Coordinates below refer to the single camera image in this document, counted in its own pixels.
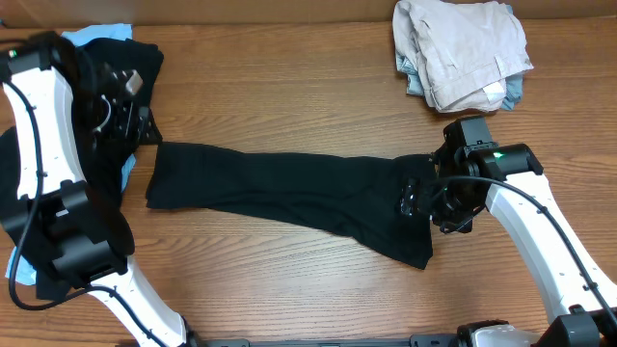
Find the black t-shirt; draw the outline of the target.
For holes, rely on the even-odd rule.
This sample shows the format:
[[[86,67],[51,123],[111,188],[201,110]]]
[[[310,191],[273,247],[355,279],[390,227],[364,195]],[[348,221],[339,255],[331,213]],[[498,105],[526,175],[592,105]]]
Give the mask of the black t-shirt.
[[[164,143],[146,198],[150,209],[209,208],[325,230],[423,269],[433,255],[430,222],[404,215],[401,199],[409,179],[434,176],[426,154],[384,159]]]

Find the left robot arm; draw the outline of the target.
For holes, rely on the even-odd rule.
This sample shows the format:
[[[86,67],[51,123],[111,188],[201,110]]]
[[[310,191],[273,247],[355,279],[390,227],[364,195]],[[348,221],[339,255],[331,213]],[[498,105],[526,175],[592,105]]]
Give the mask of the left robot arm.
[[[135,257],[117,194],[102,186],[102,155],[158,145],[151,88],[135,68],[94,61],[54,32],[2,43],[1,84],[18,144],[15,199],[1,220],[38,284],[55,296],[39,310],[83,295],[104,304],[141,346],[197,346],[186,319],[156,293]]]

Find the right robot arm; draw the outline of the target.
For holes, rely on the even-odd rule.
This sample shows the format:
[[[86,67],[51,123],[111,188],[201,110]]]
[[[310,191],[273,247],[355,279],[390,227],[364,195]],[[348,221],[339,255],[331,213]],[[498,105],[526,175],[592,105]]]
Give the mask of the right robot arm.
[[[412,337],[414,346],[613,346],[616,285],[561,212],[544,168],[525,144],[500,146],[482,116],[458,119],[433,153],[436,176],[407,179],[401,214],[428,217],[443,233],[471,230],[488,211],[506,229],[541,294],[541,334],[504,320],[462,325],[456,334]]]

